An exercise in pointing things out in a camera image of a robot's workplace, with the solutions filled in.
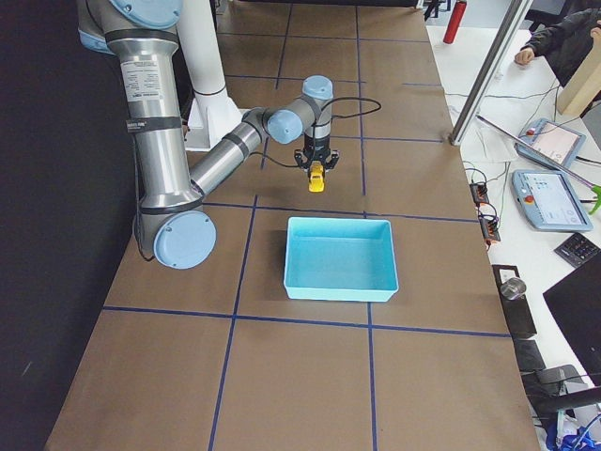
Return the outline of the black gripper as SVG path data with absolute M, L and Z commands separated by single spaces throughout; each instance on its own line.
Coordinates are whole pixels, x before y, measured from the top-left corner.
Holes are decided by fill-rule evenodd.
M 339 151 L 330 148 L 329 138 L 305 138 L 303 149 L 294 151 L 297 167 L 305 172 L 313 161 L 321 162 L 324 169 L 330 171 L 337 165 L 339 158 Z

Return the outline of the person forearm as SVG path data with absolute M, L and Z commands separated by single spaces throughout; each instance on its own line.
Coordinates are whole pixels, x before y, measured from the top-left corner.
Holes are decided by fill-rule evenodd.
M 560 85 L 566 86 L 592 49 L 591 32 L 597 26 L 600 8 L 588 8 L 534 33 L 522 48 L 532 47 L 535 57 L 543 56 Z

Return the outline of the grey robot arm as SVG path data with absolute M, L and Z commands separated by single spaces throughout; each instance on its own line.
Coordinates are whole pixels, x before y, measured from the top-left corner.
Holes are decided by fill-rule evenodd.
M 240 111 L 225 86 L 207 1 L 81 1 L 82 44 L 115 56 L 129 108 L 127 129 L 145 193 L 136 201 L 134 237 L 142 257 L 186 270 L 203 262 L 216 229 L 203 202 L 264 141 L 311 137 L 329 142 L 333 86 L 305 79 L 301 94 L 279 108 Z M 206 155 L 189 164 L 173 57 L 182 52 L 193 88 L 193 112 Z

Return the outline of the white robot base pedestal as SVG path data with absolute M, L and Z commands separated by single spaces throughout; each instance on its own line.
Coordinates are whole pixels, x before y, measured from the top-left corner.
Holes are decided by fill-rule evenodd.
M 227 92 L 208 0 L 183 2 L 177 34 L 194 95 L 185 147 L 189 151 L 208 151 L 242 118 L 242 111 Z

